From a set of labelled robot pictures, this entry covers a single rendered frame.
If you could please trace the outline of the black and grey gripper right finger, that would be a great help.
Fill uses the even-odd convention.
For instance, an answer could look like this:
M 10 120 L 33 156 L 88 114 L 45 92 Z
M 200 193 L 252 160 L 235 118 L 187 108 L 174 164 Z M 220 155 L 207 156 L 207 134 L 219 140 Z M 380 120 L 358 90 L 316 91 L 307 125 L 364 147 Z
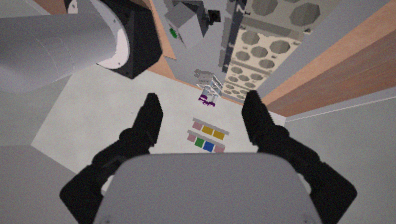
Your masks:
M 241 114 L 250 142 L 259 153 L 286 159 L 310 185 L 309 195 L 322 224 L 337 224 L 357 197 L 356 188 L 321 162 L 314 150 L 291 138 L 285 127 L 275 125 L 263 104 L 256 90 L 247 92 Z

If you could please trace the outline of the beige bucket adapter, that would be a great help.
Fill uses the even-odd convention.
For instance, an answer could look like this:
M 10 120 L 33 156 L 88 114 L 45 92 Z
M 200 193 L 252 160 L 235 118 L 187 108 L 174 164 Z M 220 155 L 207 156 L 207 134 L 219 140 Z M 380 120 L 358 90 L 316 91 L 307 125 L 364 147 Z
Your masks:
M 222 88 L 222 93 L 225 93 L 227 95 L 233 96 L 235 98 L 241 99 L 245 101 L 246 94 L 249 92 L 251 89 L 248 89 L 246 87 L 234 84 L 229 81 L 224 81 L 224 85 Z
M 225 80 L 251 90 L 256 90 L 269 75 L 270 72 L 231 60 Z
M 295 30 L 243 17 L 231 60 L 273 73 L 302 43 L 304 35 L 305 33 Z
M 341 1 L 247 0 L 243 16 L 310 35 Z

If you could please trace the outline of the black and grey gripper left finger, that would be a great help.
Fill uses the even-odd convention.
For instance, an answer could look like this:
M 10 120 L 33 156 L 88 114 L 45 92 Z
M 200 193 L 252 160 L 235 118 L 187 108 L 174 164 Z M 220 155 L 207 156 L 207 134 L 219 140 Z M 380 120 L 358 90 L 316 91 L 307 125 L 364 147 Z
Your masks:
M 157 143 L 162 119 L 157 94 L 148 93 L 132 128 L 123 130 L 119 140 L 97 153 L 92 163 L 61 189 L 60 199 L 79 224 L 94 223 L 104 197 L 101 189 L 124 161 L 151 154 L 148 149 Z

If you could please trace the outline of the white tube rack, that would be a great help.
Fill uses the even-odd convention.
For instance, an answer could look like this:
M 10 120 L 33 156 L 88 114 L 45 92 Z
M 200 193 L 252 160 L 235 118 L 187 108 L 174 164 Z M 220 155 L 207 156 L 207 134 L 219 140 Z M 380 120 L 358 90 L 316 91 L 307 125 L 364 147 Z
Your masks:
M 215 80 L 215 81 L 214 81 Z M 212 86 L 210 85 L 211 81 L 213 82 Z M 210 91 L 209 93 L 212 94 L 217 94 L 218 97 L 222 97 L 223 93 L 222 93 L 222 88 L 223 88 L 223 84 L 219 81 L 219 79 L 215 76 L 215 74 L 200 74 L 196 85 L 199 86 L 202 90 L 204 89 L 202 86 L 209 86 L 214 92 Z M 214 86 L 213 86 L 214 85 Z M 221 88 L 220 88 L 221 87 Z M 214 89 L 213 89 L 214 88 Z M 218 94 L 215 89 L 219 89 L 220 93 Z

